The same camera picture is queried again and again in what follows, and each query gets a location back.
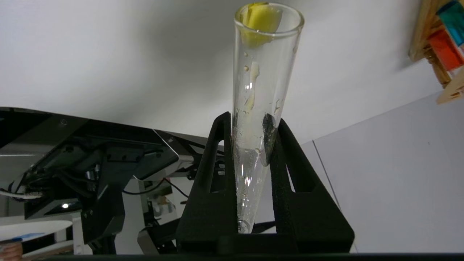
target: white ceiling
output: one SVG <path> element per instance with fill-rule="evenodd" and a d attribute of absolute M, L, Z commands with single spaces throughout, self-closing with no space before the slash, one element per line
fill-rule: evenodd
<path fill-rule="evenodd" d="M 0 1 L 0 106 L 207 136 L 232 108 L 247 1 Z M 283 118 L 299 142 L 440 90 L 407 50 L 419 0 L 287 1 L 306 18 Z"/>

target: white wall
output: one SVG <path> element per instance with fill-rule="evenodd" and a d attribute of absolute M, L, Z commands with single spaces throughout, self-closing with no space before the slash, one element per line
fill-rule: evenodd
<path fill-rule="evenodd" d="M 249 2 L 0 1 L 0 106 L 207 137 Z M 440 91 L 407 56 L 419 0 L 284 2 L 306 21 L 283 110 L 301 143 Z"/>
<path fill-rule="evenodd" d="M 359 252 L 464 251 L 464 101 L 436 97 L 315 141 Z"/>

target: glass rim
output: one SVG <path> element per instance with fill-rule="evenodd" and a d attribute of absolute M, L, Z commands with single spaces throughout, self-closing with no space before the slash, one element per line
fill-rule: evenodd
<path fill-rule="evenodd" d="M 293 12 L 295 12 L 298 17 L 300 18 L 300 22 L 298 23 L 297 26 L 295 26 L 294 28 L 290 29 L 290 30 L 287 30 L 287 31 L 283 31 L 283 32 L 275 32 L 275 33 L 270 33 L 270 32 L 263 32 L 263 31 L 260 31 L 260 30 L 256 30 L 256 29 L 252 29 L 250 27 L 247 27 L 246 25 L 244 25 L 242 22 L 239 21 L 239 18 L 240 18 L 240 14 L 241 12 L 243 11 L 243 9 L 247 8 L 249 4 L 246 4 L 242 7 L 240 7 L 236 12 L 235 12 L 235 15 L 234 15 L 234 21 L 235 21 L 235 25 L 236 26 L 239 26 L 249 32 L 253 32 L 253 33 L 256 33 L 256 34 L 260 34 L 260 35 L 265 35 L 265 36 L 271 36 L 271 37 L 285 37 L 285 36 L 291 36 L 293 34 L 296 34 L 296 33 L 299 33 L 301 31 L 301 29 L 303 28 L 304 26 L 304 17 L 303 15 L 301 14 L 300 11 L 294 9 L 293 7 L 290 7 L 288 5 L 285 5 L 285 4 L 281 4 L 281 3 L 275 3 L 275 2 L 267 2 L 269 4 L 272 4 L 272 5 L 275 5 L 275 6 L 279 6 L 279 7 L 283 7 L 285 9 L 289 9 Z"/>

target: conical glass tube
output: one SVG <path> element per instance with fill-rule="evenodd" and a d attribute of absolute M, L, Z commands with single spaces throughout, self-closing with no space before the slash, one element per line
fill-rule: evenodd
<path fill-rule="evenodd" d="M 239 233 L 251 233 L 304 19 L 277 3 L 235 13 L 232 141 Z"/>

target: black holder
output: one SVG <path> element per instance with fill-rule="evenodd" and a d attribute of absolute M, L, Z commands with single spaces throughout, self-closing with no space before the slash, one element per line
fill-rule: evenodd
<path fill-rule="evenodd" d="M 282 119 L 271 155 L 276 234 L 238 234 L 231 115 L 217 117 L 176 231 L 181 253 L 296 254 L 349 252 L 354 232 Z M 226 182 L 211 192 L 218 144 Z M 291 190 L 290 174 L 295 192 Z"/>

